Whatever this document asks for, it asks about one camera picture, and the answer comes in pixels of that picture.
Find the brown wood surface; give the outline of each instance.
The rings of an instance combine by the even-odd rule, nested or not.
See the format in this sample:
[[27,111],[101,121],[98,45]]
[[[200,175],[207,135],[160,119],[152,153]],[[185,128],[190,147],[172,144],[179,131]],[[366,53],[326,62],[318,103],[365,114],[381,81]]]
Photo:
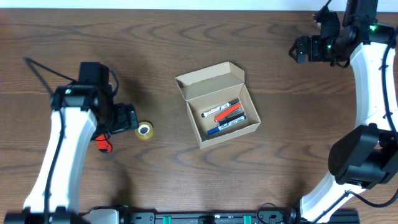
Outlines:
[[[396,13],[378,18],[398,25]],[[160,212],[291,205],[326,174],[329,149],[356,114],[350,68],[299,65],[287,55],[296,36],[317,32],[311,12],[1,9],[0,220],[22,208],[50,134],[49,96],[26,55],[75,78],[80,62],[100,61],[119,76],[118,101],[155,126],[146,141],[132,131],[113,136],[111,154],[90,144],[82,211],[115,203]],[[174,77],[225,61],[245,70],[262,124],[199,150]],[[53,88],[66,84],[45,76]],[[363,195],[385,202],[397,184]],[[357,208],[363,223],[398,222],[398,204],[376,209],[351,199],[345,207]]]

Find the box flap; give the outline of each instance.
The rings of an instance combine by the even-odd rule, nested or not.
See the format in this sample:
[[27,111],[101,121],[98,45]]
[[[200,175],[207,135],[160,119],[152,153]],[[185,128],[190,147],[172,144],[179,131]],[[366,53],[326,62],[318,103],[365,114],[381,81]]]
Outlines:
[[175,78],[185,101],[244,83],[244,71],[224,62]]

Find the tape roll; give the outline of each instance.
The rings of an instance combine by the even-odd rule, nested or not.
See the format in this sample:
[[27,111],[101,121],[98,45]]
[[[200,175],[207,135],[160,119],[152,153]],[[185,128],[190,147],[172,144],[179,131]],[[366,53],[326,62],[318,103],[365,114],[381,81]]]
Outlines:
[[154,134],[154,127],[152,127],[152,125],[149,122],[143,121],[139,123],[139,126],[136,129],[137,137],[141,139],[149,139],[150,137],[152,137],[153,134]]

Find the open box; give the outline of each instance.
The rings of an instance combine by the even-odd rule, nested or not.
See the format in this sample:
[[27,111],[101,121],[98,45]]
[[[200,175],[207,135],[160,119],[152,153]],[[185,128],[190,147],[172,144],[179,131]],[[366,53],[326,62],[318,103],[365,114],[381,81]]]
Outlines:
[[[188,117],[197,137],[200,149],[253,132],[261,121],[244,84],[244,71],[225,62],[175,78],[178,89],[187,103]],[[201,114],[223,103],[239,99],[246,119],[220,132],[207,135],[217,127],[214,118],[220,112],[206,118]]]

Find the white wall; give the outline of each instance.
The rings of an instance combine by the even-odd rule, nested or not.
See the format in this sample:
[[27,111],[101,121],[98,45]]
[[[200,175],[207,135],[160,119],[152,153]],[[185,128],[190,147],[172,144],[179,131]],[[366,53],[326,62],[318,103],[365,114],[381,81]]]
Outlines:
[[[61,9],[202,9],[317,11],[327,0],[0,0],[6,8]],[[347,0],[332,0],[329,7],[344,11]],[[398,0],[379,0],[377,11],[398,12]]]

